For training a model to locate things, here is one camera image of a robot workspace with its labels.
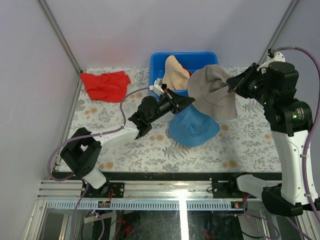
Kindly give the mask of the grey hat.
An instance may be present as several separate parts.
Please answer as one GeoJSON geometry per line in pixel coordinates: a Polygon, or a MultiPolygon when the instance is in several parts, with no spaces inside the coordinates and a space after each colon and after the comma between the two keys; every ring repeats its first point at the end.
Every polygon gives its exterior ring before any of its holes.
{"type": "Polygon", "coordinates": [[[196,70],[188,79],[188,96],[194,107],[216,120],[233,120],[238,116],[236,94],[227,83],[229,75],[218,64],[196,70]]]}

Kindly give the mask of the beige bucket hat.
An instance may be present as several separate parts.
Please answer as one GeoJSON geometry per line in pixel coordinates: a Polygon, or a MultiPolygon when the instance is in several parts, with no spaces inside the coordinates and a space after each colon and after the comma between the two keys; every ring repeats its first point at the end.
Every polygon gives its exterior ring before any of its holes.
{"type": "Polygon", "coordinates": [[[170,55],[164,65],[164,76],[162,83],[170,90],[187,90],[190,76],[184,76],[182,65],[174,55],[170,55]]]}

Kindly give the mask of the blue bucket hat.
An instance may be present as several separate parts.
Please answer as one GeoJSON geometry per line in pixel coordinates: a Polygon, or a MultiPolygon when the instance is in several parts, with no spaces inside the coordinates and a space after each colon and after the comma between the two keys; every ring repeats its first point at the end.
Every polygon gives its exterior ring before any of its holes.
{"type": "Polygon", "coordinates": [[[192,104],[169,122],[173,140],[186,147],[198,147],[215,137],[220,126],[216,120],[198,111],[192,104]]]}

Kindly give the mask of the red hat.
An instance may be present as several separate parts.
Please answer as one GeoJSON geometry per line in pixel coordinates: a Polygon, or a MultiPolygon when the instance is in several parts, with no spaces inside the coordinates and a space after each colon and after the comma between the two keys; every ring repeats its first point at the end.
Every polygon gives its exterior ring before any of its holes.
{"type": "Polygon", "coordinates": [[[184,76],[190,77],[192,75],[192,73],[185,66],[182,66],[182,68],[183,68],[183,75],[184,76]]]}

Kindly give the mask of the blue plastic bin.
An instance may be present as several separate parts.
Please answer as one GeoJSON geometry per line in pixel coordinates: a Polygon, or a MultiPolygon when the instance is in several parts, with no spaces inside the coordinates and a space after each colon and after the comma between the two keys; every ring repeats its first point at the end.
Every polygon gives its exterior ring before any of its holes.
{"type": "Polygon", "coordinates": [[[158,100],[162,88],[166,87],[181,96],[188,96],[187,84],[190,76],[207,65],[218,63],[213,52],[158,52],[150,58],[149,89],[158,100]]]}

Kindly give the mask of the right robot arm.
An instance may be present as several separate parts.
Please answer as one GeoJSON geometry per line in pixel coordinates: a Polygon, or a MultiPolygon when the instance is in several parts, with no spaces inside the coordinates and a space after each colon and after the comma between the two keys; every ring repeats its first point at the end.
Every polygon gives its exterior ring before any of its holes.
{"type": "Polygon", "coordinates": [[[304,186],[303,150],[313,118],[309,105],[295,98],[298,78],[294,65],[274,61],[264,67],[253,63],[226,81],[237,95],[262,105],[281,163],[281,183],[272,186],[243,174],[228,184],[228,192],[236,198],[248,192],[260,198],[271,214],[284,217],[312,210],[304,186]]]}

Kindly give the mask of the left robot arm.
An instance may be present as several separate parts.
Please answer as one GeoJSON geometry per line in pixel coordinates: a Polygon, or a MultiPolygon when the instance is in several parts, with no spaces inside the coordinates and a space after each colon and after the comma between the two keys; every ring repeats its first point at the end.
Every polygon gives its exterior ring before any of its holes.
{"type": "Polygon", "coordinates": [[[111,184],[96,166],[102,148],[145,136],[152,129],[153,122],[169,112],[175,115],[182,112],[194,101],[193,97],[179,95],[165,88],[159,99],[154,96],[144,97],[137,111],[125,118],[119,126],[101,133],[93,133],[85,127],[79,128],[61,150],[60,157],[73,174],[86,184],[86,195],[92,189],[92,197],[111,198],[111,184]]]}

